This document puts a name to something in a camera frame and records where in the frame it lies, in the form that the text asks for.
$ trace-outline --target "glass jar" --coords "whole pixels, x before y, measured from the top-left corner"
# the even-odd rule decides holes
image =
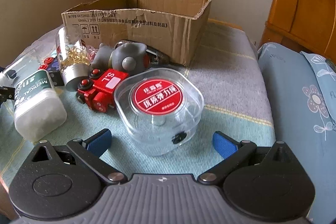
[[[90,59],[82,37],[77,25],[62,27],[56,34],[59,70],[69,91],[76,91],[79,82],[87,78],[90,71]]]

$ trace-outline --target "gray rubber toy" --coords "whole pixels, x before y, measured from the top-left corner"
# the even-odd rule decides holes
[[[127,72],[130,76],[145,71],[143,63],[147,46],[142,43],[125,43],[111,54],[112,68]]]
[[[92,69],[100,69],[100,70],[107,70],[108,68],[111,68],[111,64],[109,62],[111,53],[113,52],[113,47],[104,45],[101,43],[99,45],[99,50],[96,53],[92,63],[91,68]]]

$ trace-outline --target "blue gripper pad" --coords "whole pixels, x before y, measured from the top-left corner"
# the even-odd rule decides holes
[[[238,151],[238,142],[234,144],[233,142],[229,141],[227,138],[221,135],[222,133],[215,132],[212,136],[212,145],[213,148],[224,158],[228,158],[233,153]]]
[[[94,135],[91,137],[93,138],[93,140],[90,140],[91,138],[88,138],[86,141],[84,141],[86,143],[85,148],[95,156],[100,157],[107,149],[111,147],[112,134],[110,130],[103,129],[96,135],[98,136],[95,137]]]

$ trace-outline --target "gray plastic base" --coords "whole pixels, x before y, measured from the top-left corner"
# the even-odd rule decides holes
[[[134,175],[107,187],[100,200],[80,215],[59,221],[22,217],[14,224],[257,224],[232,209],[219,188],[194,181],[191,175]],[[284,222],[308,224],[305,218]]]

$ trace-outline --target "cardboard box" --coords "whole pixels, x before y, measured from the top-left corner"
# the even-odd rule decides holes
[[[211,0],[97,0],[64,13],[64,25],[77,24],[84,41],[99,47],[122,39],[152,46],[174,63],[189,65],[201,40]]]

